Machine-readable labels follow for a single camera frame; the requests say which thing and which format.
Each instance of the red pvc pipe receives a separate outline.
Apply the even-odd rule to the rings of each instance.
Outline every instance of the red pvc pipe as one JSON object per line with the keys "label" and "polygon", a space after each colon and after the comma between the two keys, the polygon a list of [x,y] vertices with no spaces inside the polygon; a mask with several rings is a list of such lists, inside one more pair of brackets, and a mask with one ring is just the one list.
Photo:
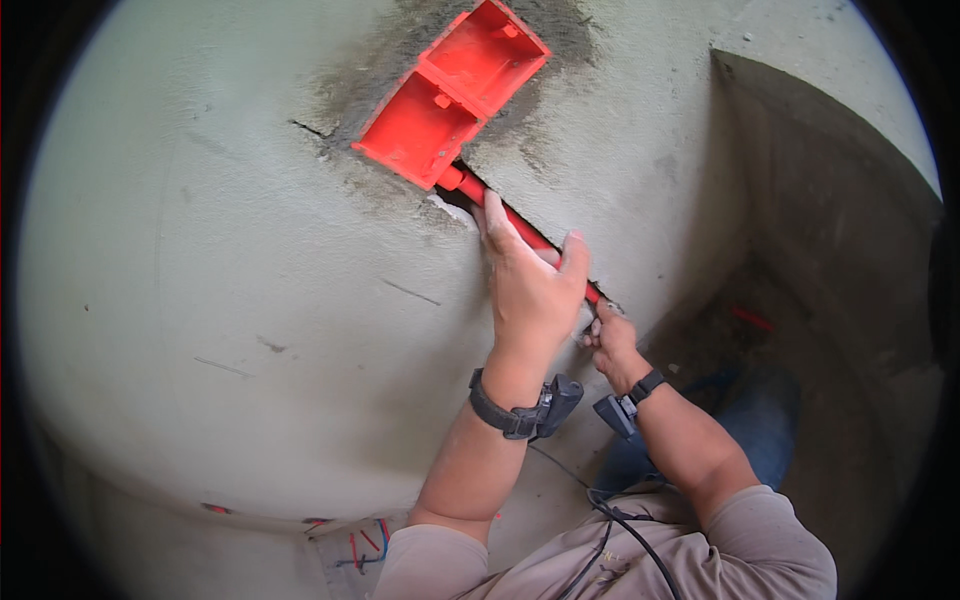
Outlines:
{"label": "red pvc pipe", "polygon": [[[461,171],[451,165],[447,167],[440,178],[437,179],[437,184],[446,190],[459,189],[478,206],[483,208],[483,192],[487,189],[487,186],[471,172]],[[530,227],[530,224],[520,218],[512,208],[506,204],[504,204],[503,207],[507,211],[507,220],[514,224],[516,232],[520,234],[520,238],[522,238],[530,248],[534,250],[553,249],[553,244],[540,235],[539,231]],[[560,262],[561,261],[558,260],[554,265],[555,269],[560,269]],[[595,285],[588,281],[584,296],[587,300],[596,304],[597,301],[600,300],[600,291],[597,290]]]}

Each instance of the wrist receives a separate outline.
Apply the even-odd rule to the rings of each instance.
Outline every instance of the wrist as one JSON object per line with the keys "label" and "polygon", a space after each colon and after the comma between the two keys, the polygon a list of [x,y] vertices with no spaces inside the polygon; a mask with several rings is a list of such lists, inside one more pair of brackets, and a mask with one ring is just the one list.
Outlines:
{"label": "wrist", "polygon": [[613,392],[618,396],[624,396],[633,389],[634,385],[640,379],[650,374],[653,369],[650,363],[640,356],[639,352],[634,350],[633,354],[617,361],[617,377],[611,378],[610,382],[611,387],[613,387]]}
{"label": "wrist", "polygon": [[529,356],[519,356],[494,347],[487,357],[481,384],[484,392],[504,410],[532,407],[540,399],[543,377],[549,365]]}

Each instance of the beige t-shirt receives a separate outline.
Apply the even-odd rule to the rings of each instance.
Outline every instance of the beige t-shirt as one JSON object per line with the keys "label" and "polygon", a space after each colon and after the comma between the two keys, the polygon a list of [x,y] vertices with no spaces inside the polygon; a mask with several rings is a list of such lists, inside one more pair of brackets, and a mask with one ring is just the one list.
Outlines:
{"label": "beige t-shirt", "polygon": [[[797,520],[790,501],[767,486],[738,492],[701,531],[675,488],[610,502],[654,548],[683,599],[833,598],[836,567],[827,547]],[[487,549],[440,525],[414,525],[390,538],[374,600],[556,598],[587,564],[607,519],[592,512],[517,566],[487,575]],[[673,598],[653,559],[614,523],[606,551],[570,598]]]}

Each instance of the red electrical box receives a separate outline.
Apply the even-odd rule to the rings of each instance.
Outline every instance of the red electrical box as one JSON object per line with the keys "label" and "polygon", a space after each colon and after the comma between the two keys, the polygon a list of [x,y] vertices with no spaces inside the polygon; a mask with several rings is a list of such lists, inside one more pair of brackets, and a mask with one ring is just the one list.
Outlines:
{"label": "red electrical box", "polygon": [[510,9],[485,0],[420,53],[352,147],[429,189],[549,57]]}

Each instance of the blue jeans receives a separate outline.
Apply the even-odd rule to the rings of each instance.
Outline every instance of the blue jeans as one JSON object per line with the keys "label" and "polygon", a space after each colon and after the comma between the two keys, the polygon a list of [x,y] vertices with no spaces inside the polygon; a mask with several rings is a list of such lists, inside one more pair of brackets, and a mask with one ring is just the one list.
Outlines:
{"label": "blue jeans", "polygon": [[[716,419],[743,448],[760,483],[775,491],[793,458],[799,415],[800,384],[794,376],[777,367],[759,367]],[[650,461],[639,434],[617,438],[593,487],[610,497],[641,481],[666,479]]]}

